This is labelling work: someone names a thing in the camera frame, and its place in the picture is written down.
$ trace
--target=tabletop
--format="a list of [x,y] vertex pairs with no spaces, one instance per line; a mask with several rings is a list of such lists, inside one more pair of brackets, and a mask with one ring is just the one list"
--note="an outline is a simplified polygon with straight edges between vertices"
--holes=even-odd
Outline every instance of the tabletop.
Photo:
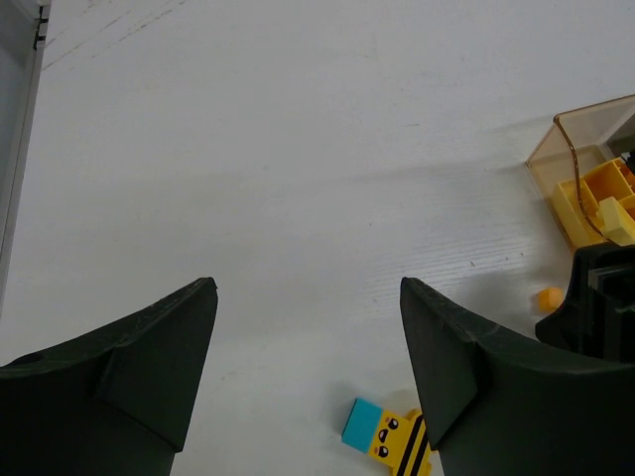
[[[386,474],[417,277],[525,335],[571,255],[524,167],[633,92],[632,2],[54,0],[0,359],[199,276],[219,308],[173,474]],[[435,460],[435,476],[441,475]]]

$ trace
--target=black object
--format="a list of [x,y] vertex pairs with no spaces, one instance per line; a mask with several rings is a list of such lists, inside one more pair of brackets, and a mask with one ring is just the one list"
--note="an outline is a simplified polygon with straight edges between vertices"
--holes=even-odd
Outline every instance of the black object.
[[169,475],[217,302],[200,279],[0,368],[0,475]]
[[[603,315],[630,312],[622,304],[633,290],[633,257],[634,248],[613,245],[578,251],[567,299],[543,324],[545,335],[569,349],[572,340],[557,340],[557,329],[586,335],[574,329],[590,316],[598,329],[599,322],[606,328]],[[597,277],[588,292],[583,270]],[[401,309],[431,447],[440,451],[445,476],[635,474],[635,365],[532,340],[415,279],[402,281]],[[608,348],[628,354],[623,341],[602,352]]]

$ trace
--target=small orange object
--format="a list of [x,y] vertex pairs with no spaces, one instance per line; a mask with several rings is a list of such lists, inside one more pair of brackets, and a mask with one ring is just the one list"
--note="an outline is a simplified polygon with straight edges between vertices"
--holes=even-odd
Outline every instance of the small orange object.
[[553,312],[565,300],[561,288],[546,288],[538,293],[538,309],[540,312]]

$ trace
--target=blue block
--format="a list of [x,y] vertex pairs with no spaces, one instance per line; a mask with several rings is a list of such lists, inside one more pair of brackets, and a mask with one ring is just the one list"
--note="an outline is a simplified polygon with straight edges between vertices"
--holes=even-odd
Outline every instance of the blue block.
[[367,453],[373,442],[375,429],[381,419],[382,410],[363,399],[355,399],[348,421],[341,434],[342,443]]

